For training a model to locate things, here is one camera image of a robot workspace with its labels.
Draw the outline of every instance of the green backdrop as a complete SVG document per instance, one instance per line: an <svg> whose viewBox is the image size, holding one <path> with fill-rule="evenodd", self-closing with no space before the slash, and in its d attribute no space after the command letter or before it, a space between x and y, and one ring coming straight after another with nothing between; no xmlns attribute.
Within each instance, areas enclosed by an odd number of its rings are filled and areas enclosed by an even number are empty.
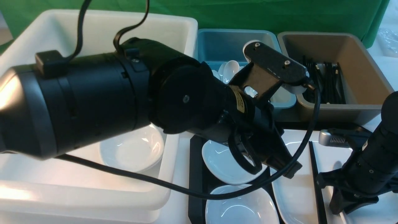
<svg viewBox="0 0 398 224"><path fill-rule="evenodd" d="M41 12L83 0L0 0L16 38ZM199 28L344 32L371 47L389 0L151 0L150 12L195 18ZM90 9L143 12L145 0L93 0ZM0 53L7 44L0 46Z"/></svg>

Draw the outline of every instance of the chopstick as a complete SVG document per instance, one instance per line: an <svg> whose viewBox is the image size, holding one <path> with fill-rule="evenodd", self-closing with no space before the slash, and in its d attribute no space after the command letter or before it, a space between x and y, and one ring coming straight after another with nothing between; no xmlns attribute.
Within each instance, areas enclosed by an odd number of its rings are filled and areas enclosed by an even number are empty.
<svg viewBox="0 0 398 224"><path fill-rule="evenodd" d="M312 179L314 180L315 202L316 202L316 211L318 213L318 223L327 224L328 219L326 218L325 202L323 201L322 190L316 183L316 176L318 175L318 167L316 165L314 145L312 144L312 141L309 141L308 144L310 146Z"/></svg>

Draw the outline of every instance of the black wire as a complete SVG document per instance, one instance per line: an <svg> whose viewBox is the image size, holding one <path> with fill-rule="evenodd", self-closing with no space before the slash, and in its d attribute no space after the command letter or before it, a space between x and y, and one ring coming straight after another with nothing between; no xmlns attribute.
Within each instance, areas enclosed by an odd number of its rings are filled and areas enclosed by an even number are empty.
<svg viewBox="0 0 398 224"><path fill-rule="evenodd" d="M144 14L144 17L142 18L142 20L139 23L137 23L137 24L135 24L133 26L129 26L129 27L126 27L126 28L123 28L123 29L119 30L119 32L115 35L115 38L113 39L113 45L115 46L115 49L116 49L116 51L118 53L122 53L122 49L120 48L120 39L121 39L121 37L125 33L127 33L129 31L141 26L145 22L145 20L146 20L146 18L148 16L148 13L149 13L149 0L146 0L146 9L145 9L145 14Z"/></svg>
<svg viewBox="0 0 398 224"><path fill-rule="evenodd" d="M86 14L86 11L88 9L88 6L90 5L91 0L84 0L82 7L80 8L79 11L79 17L77 20L77 43L76 43L76 48L75 51L68 57L66 57L66 62L70 62L72 59L74 59L82 50L83 47L83 20L84 16Z"/></svg>
<svg viewBox="0 0 398 224"><path fill-rule="evenodd" d="M79 158L79 157L75 157L72 155L60 155L58 157L56 157L56 159L61 159L61 160L65 160L65 161L69 161L69 162L73 162L73 163L77 163L80 165L84 165L93 169L97 169L100 171L104 171L107 173L111 173L111 174L115 174L118 176L123 176L123 177L130 177L130 178L134 178L134 179L138 179L141 181L146 181L146 182L150 182L156 185L160 185L162 187L166 187L169 188L171 190L174 191L178 191L180 193L186 194L186 195L190 195L193 197L197 197L197 198L201 198L201 199L207 199L207 200L224 200L224 199L230 199L230 198L235 198L238 196L242 196L245 194L248 194L252 191L255 191L259 188L262 188L268 184L270 184L271 182L273 182L274 180L276 180L277 178L279 178L280 176L282 176L285 172L287 172L293 165L294 163L297 161L297 159L301 156L302 152L304 151L310 137L312 134L312 131L315 128L315 124L316 121L318 119L318 114L319 114L319 107L320 107L320 91L318 88L315 88L312 85L308 85L308 88L312 89L315 92L315 106L314 106L314 111L312 114L312 118L311 121L308 125L308 130L304 135L304 138L300 144L300 146L298 147L296 153L293 155L292 160L282 169L280 169L279 171L277 171L276 173L274 173L273 175L271 175L269 178L260 181L259 178L257 178L252 186L249 186L247 188L244 188L242 190L236 191L236 192L232 192L232 193L226 193L226 194L220 194L220 195L211 195L211 194L207 194L207 193L201 193L201 192L197 192L197 191L192 191L190 189L187 189L185 187L181 187L163 180L159 180L157 178L154 177L150 177L150 176L146 176L143 174L139 174L139 173L133 173L133 172L129 172L129 171L125 171L125 170L121 170L121 169L116 169L113 167L108 167L99 163L95 163L92 162L90 160L86 160L83 158Z"/></svg>

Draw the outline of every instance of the screw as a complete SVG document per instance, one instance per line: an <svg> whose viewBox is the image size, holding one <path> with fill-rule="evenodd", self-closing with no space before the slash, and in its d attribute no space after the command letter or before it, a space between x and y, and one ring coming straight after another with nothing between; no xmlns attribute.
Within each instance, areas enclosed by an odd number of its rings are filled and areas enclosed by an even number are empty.
<svg viewBox="0 0 398 224"><path fill-rule="evenodd" d="M189 96L185 95L184 98L182 98L182 102L184 102L184 104L189 102Z"/></svg>

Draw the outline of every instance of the white plastic bin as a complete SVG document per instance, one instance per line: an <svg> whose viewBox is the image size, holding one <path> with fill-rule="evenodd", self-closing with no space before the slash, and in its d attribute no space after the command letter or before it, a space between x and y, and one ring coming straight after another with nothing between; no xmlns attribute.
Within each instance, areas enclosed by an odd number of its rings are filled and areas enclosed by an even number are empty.
<svg viewBox="0 0 398 224"><path fill-rule="evenodd" d="M77 10L42 13L0 57L0 74L9 67L34 63L34 54L56 49L71 54L76 44ZM113 52L112 40L123 27L139 22L143 13L89 10L83 25L80 55ZM131 37L159 41L193 56L197 21L192 18L149 14ZM165 135L162 161L144 174L172 182L179 136ZM71 154L100 162L99 143ZM0 210L151 223L159 216L170 190L50 159L36 161L23 155L0 155Z"/></svg>

